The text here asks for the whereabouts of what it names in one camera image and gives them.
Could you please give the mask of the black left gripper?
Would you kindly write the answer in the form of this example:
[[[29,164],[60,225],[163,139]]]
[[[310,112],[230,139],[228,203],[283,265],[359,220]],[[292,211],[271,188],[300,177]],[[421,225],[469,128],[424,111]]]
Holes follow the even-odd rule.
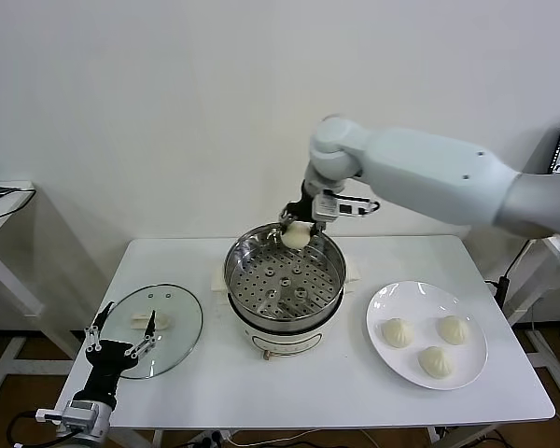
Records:
[[[110,301],[84,328],[85,356],[91,364],[91,372],[85,386],[80,391],[82,398],[114,398],[119,378],[126,370],[132,369],[156,344],[156,312],[152,311],[141,342],[132,345],[110,340],[101,340],[101,331],[114,302]]]

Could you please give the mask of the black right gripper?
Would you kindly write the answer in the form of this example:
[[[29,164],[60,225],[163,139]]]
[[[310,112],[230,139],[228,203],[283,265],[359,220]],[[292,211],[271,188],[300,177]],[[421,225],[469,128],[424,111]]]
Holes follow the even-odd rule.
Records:
[[[304,184],[301,185],[301,198],[296,202],[287,204],[279,215],[280,231],[284,234],[294,221],[311,222],[310,238],[313,239],[323,233],[327,227],[326,221],[314,220],[313,213],[314,197],[307,191]]]

